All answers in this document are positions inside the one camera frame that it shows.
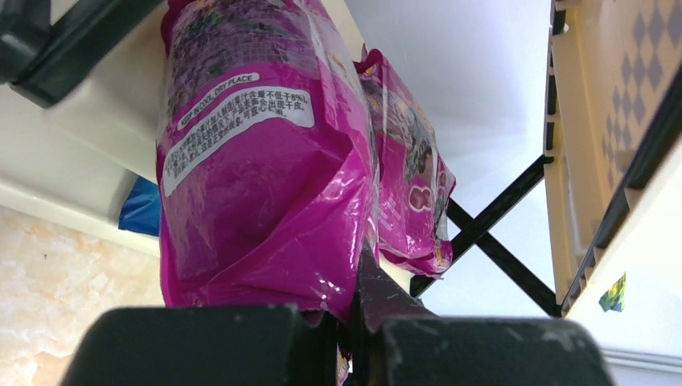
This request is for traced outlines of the green yellow candy bag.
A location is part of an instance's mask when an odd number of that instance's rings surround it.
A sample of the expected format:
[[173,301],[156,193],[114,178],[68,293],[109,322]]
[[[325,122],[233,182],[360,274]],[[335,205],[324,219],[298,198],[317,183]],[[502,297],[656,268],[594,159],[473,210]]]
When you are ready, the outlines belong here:
[[623,312],[625,309],[625,292],[627,275],[624,273],[599,299],[599,306],[604,312]]

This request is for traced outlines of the purple grape candy bag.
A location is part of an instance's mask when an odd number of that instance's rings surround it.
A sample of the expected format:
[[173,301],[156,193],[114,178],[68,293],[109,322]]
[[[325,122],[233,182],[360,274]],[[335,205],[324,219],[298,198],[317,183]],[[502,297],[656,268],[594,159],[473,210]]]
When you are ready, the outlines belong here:
[[378,49],[355,69],[370,109],[380,167],[379,248],[394,265],[440,277],[453,260],[446,208],[456,178],[424,110]]
[[169,307],[347,319],[374,249],[376,165],[351,54],[320,1],[171,1],[156,139]]

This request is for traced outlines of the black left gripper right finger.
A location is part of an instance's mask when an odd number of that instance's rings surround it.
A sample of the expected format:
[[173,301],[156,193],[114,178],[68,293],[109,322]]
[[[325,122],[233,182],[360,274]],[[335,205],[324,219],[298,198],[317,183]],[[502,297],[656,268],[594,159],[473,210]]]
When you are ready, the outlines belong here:
[[440,317],[364,244],[351,312],[352,385],[612,385],[587,331],[541,318]]

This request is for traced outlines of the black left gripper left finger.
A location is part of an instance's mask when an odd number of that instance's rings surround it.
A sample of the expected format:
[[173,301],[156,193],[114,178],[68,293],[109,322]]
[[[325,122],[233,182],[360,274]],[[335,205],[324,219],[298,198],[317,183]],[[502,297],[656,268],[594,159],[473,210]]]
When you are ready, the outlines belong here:
[[87,330],[62,385],[334,385],[325,323],[294,306],[118,308]]

